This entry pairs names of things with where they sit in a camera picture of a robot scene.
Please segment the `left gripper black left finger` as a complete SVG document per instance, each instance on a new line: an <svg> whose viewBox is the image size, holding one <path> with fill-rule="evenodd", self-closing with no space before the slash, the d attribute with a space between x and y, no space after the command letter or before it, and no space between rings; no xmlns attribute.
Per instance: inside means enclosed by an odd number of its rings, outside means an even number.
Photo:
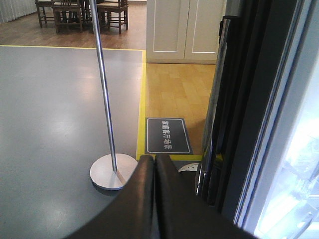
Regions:
<svg viewBox="0 0 319 239"><path fill-rule="evenodd" d="M154 210L154 159L143 155L115 199L68 239L159 239Z"/></svg>

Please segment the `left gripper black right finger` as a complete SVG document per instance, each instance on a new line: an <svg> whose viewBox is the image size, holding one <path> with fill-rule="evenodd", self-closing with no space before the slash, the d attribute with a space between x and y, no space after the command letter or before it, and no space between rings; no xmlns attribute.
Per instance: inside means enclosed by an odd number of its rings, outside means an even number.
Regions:
<svg viewBox="0 0 319 239"><path fill-rule="evenodd" d="M187 189L167 154L156 155L156 210L163 239L253 239Z"/></svg>

